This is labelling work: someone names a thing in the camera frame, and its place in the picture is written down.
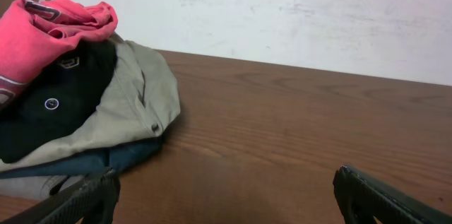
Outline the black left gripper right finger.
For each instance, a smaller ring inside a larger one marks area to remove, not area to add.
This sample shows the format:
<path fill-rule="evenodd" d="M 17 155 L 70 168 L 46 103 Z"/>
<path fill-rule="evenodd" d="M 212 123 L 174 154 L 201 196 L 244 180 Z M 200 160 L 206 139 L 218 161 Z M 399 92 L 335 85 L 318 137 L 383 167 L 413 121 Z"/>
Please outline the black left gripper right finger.
<path fill-rule="evenodd" d="M 451 216 L 355 167 L 335 172 L 334 195 L 346 224 L 451 224 Z"/>

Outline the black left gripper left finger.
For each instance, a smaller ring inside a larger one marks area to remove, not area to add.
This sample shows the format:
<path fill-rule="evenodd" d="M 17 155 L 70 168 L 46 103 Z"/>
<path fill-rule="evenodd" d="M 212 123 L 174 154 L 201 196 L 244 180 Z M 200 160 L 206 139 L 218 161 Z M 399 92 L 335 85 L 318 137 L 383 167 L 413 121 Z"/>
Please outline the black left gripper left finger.
<path fill-rule="evenodd" d="M 118 173 L 108 167 L 1 224 L 112 224 L 120 190 Z"/>

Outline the red soccer t-shirt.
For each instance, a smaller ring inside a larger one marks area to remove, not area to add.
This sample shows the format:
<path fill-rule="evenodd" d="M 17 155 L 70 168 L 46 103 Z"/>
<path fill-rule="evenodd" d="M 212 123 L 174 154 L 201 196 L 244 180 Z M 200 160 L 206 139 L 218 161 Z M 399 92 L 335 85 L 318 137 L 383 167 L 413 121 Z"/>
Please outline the red soccer t-shirt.
<path fill-rule="evenodd" d="M 1 107 L 81 40 L 106 40 L 117 24 L 115 10 L 105 2 L 13 1 L 1 17 Z"/>

